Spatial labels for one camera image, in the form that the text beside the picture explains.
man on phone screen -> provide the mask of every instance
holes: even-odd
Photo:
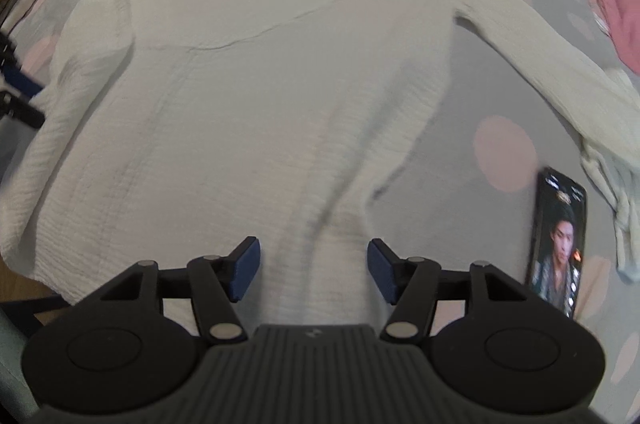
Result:
[[[571,255],[574,251],[575,215],[571,206],[558,202],[552,214],[552,252],[542,263],[540,297],[571,315],[573,305]]]

polka dot bedsheet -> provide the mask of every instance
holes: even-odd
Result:
[[[524,1],[595,63],[622,67],[640,86],[598,28],[589,0]],[[24,69],[42,83],[77,2],[37,0],[12,33]],[[371,206],[379,236],[402,256],[446,268],[489,260],[524,280],[537,171],[548,165],[582,184],[589,211],[576,313],[607,354],[593,407],[609,422],[628,422],[640,414],[640,285],[616,273],[612,211],[580,166],[577,133],[472,26],[457,25],[453,47],[444,103]],[[459,303],[442,303],[434,330],[461,315]]]

smartphone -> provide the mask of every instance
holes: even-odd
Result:
[[[538,175],[527,284],[567,317],[574,317],[584,259],[587,194],[555,169]]]

wooden floor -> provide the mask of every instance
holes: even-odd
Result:
[[[53,291],[42,283],[25,278],[9,270],[2,259],[0,259],[0,303],[21,299],[43,298],[52,294]],[[63,310],[56,310],[44,314],[37,314],[36,317],[43,324],[47,324],[62,314],[62,312]]]

silver screw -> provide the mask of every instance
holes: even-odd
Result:
[[[418,327],[408,321],[396,321],[386,326],[386,333],[396,339],[411,339],[418,334]]]
[[[228,341],[242,335],[242,328],[235,323],[218,323],[209,329],[212,337],[221,341]]]

